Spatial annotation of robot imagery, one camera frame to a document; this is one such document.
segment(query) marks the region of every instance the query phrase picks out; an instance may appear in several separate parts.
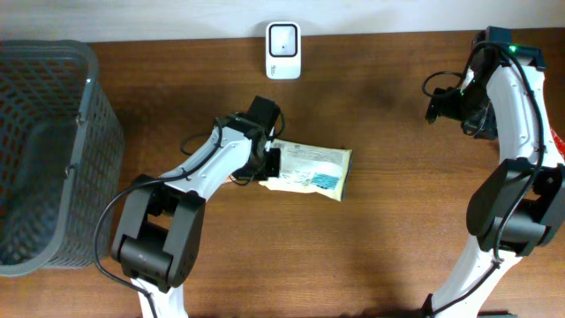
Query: red object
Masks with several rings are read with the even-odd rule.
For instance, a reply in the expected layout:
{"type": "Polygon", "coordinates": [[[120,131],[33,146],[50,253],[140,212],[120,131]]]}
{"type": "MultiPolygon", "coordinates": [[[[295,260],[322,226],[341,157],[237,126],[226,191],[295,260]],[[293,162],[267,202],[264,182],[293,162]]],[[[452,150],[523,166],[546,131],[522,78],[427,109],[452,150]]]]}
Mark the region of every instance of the red object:
{"type": "Polygon", "coordinates": [[[565,142],[563,142],[563,140],[559,138],[553,128],[551,129],[551,135],[554,136],[555,146],[557,146],[557,150],[559,150],[561,156],[565,158],[565,142]]]}

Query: brown surface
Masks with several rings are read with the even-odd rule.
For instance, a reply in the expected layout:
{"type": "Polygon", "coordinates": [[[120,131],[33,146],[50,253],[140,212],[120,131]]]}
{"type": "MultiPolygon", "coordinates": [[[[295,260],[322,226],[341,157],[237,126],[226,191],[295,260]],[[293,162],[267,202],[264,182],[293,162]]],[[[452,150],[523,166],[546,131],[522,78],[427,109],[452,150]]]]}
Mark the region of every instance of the brown surface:
{"type": "MultiPolygon", "coordinates": [[[[191,316],[338,316],[420,307],[455,265],[495,142],[424,120],[421,81],[461,70],[474,32],[306,37],[302,77],[266,78],[263,40],[99,43],[102,85],[124,127],[121,186],[181,163],[181,139],[274,99],[286,140],[354,149],[347,200],[224,185],[207,205],[185,284],[191,316]]],[[[515,32],[545,53],[546,106],[565,135],[565,30],[515,32]]],[[[106,260],[114,272],[119,267],[106,260]]],[[[484,309],[565,313],[565,231],[512,269],[484,309]]],[[[136,317],[137,295],[96,269],[0,278],[2,317],[136,317]]]]}

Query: white background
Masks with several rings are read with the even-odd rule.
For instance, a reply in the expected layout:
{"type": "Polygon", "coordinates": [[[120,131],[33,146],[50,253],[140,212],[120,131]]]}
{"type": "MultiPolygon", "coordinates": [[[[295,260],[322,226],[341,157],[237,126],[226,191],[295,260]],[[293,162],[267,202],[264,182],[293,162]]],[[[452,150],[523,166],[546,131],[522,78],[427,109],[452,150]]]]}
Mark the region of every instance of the white background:
{"type": "Polygon", "coordinates": [[[83,42],[564,27],[563,0],[0,0],[0,39],[83,42]]]}

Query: wooden table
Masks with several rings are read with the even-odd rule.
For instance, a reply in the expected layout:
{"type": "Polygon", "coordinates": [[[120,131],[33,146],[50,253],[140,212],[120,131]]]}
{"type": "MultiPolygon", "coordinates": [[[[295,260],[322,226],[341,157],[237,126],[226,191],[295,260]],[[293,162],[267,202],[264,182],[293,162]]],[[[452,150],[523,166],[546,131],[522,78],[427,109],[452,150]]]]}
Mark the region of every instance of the wooden table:
{"type": "MultiPolygon", "coordinates": [[[[498,164],[496,142],[464,136],[455,121],[424,120],[422,80],[461,71],[474,34],[306,37],[302,77],[289,81],[267,79],[263,39],[93,44],[126,136],[122,187],[142,172],[176,167],[185,159],[181,139],[211,131],[214,117],[246,110],[255,95],[281,106],[283,139],[353,149],[342,203],[222,186],[207,204],[200,255],[185,283],[191,316],[337,317],[420,307],[455,265],[467,238],[467,203],[498,164]]],[[[565,135],[565,30],[514,36],[544,50],[547,111],[565,135]]],[[[104,265],[120,271],[113,261],[104,265]]],[[[483,308],[563,317],[564,283],[561,231],[512,269],[483,308]]],[[[140,309],[137,294],[91,267],[0,278],[0,316],[130,318],[140,309]]]]}

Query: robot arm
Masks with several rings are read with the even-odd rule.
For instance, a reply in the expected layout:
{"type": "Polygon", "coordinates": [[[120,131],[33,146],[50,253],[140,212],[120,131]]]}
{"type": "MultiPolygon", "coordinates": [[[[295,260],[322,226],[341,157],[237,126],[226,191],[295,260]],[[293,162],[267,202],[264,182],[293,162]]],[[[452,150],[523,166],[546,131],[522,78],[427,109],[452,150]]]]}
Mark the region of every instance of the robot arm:
{"type": "MultiPolygon", "coordinates": [[[[509,30],[489,28],[478,38],[505,42],[510,46],[509,50],[516,53],[516,46],[511,44],[509,37],[509,30]]],[[[431,122],[436,116],[458,119],[462,121],[465,133],[473,131],[475,138],[494,139],[498,136],[501,164],[471,198],[467,212],[470,232],[467,245],[447,282],[428,297],[424,305],[427,315],[477,317],[502,276],[535,246],[547,244],[563,222],[565,169],[550,133],[543,100],[542,71],[545,66],[538,50],[528,48],[519,57],[535,92],[546,148],[542,169],[533,187],[539,198],[535,201],[523,199],[509,219],[500,245],[502,263],[496,261],[493,253],[496,232],[511,201],[534,169],[539,146],[534,106],[516,65],[505,63],[492,51],[480,52],[473,60],[474,70],[466,73],[460,92],[449,98],[433,98],[426,114],[431,122]]]]}
{"type": "Polygon", "coordinates": [[[134,185],[149,186],[128,195],[112,258],[133,285],[151,294],[157,317],[140,292],[144,317],[187,317],[182,284],[198,255],[206,202],[236,170],[261,172],[273,161],[269,138],[279,115],[273,102],[256,97],[246,113],[219,119],[207,142],[177,168],[136,179],[134,185]],[[148,218],[162,213],[173,218],[168,230],[148,218]]]}

